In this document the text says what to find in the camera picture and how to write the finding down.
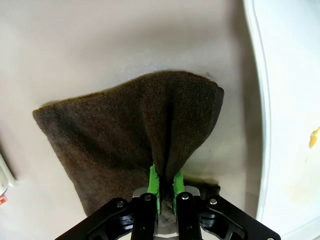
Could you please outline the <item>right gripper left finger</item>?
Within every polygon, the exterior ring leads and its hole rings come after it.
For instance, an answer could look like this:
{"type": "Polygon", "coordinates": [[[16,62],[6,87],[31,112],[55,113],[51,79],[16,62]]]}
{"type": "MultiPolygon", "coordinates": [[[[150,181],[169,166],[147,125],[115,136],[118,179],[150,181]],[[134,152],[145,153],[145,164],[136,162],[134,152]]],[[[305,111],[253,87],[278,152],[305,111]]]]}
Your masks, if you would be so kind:
{"type": "Polygon", "coordinates": [[[155,166],[149,169],[147,188],[134,191],[131,201],[113,198],[93,214],[57,237],[58,240],[152,240],[160,214],[160,181],[155,166]]]}

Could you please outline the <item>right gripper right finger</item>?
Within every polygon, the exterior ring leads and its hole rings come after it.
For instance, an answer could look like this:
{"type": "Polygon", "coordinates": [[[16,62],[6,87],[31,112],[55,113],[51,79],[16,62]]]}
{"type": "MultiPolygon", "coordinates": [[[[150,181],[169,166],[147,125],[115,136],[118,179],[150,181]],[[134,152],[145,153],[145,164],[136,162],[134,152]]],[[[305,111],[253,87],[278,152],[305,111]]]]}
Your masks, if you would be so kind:
{"type": "Polygon", "coordinates": [[[180,240],[202,240],[202,231],[219,240],[280,240],[263,225],[218,194],[202,199],[198,188],[184,184],[180,170],[173,179],[174,213],[180,240]]]}

